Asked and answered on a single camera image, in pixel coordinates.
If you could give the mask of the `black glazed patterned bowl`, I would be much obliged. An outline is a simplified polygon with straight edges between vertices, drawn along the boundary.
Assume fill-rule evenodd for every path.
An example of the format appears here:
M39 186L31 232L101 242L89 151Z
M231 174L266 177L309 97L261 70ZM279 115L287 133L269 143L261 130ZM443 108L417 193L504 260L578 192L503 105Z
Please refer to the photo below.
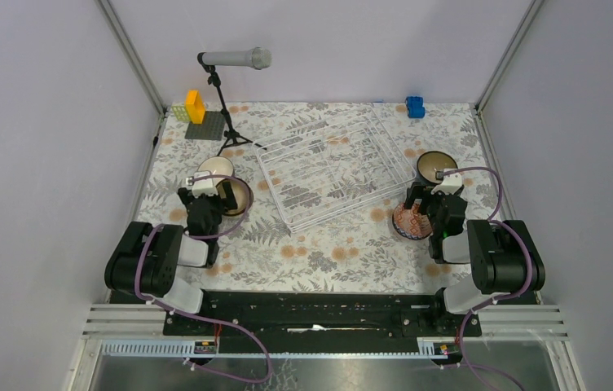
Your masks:
M236 213L224 213L225 217L239 217L243 214L249 206L249 197L253 194L253 191L248 186L247 182L243 179L236 178L235 180L231 179L222 179L220 182L232 182L234 191L236 192L236 198L238 201L238 210ZM219 183L216 186L219 195Z

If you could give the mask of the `dark blue floral bowl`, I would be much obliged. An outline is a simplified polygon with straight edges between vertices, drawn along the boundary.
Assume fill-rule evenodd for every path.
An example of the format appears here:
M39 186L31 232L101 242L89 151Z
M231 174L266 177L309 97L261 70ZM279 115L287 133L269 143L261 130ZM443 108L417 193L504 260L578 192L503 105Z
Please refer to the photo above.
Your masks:
M427 151L419 156L416 167L419 180L427 185L435 186L443 181L442 177L437 177L437 173L443 174L446 170L457 169L458 165L445 152Z

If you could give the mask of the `pink patterned bowl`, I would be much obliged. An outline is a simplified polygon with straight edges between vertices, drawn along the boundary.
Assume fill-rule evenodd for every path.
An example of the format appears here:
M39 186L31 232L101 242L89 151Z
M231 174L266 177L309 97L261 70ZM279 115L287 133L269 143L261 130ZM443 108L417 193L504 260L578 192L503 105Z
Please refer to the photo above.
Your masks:
M394 230L410 240L426 239L433 233L429 218L419 212L420 203L416 202L410 209L404 203L398 204L392 212L391 221Z

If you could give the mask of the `teal bowl cream interior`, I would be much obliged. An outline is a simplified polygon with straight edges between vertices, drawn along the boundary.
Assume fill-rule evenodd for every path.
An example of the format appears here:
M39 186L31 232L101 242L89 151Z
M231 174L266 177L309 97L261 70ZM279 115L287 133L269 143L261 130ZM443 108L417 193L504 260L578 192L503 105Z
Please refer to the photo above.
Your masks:
M226 157L213 156L204 160L196 169L197 172L210 172L225 176L235 175L234 164Z

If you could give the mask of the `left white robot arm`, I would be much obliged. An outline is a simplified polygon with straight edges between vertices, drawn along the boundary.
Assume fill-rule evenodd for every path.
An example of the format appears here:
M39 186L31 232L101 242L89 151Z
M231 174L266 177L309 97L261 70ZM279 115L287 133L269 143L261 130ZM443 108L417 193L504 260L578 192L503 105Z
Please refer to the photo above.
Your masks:
M211 178L180 187L177 195L186 209L186 224L131 222L108 260L104 282L114 292L183 313L183 325L202 335L212 328L214 314L202 305L203 290L178 277L177 268L213 266L218 240L228 233L220 230L223 218L242 215L253 192L240 179Z

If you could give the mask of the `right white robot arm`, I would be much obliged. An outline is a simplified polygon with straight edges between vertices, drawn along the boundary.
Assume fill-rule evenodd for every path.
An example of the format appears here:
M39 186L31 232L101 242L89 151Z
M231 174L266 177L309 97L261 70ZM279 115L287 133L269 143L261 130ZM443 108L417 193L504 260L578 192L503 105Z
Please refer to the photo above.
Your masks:
M422 182L407 189L402 204L428 221L435 262L470 266L468 276L440 290L441 305L428 314L431 330L441 336L460 326L460 314L538 291L545 282L544 264L523 221L468 220L467 206L460 191L447 194Z

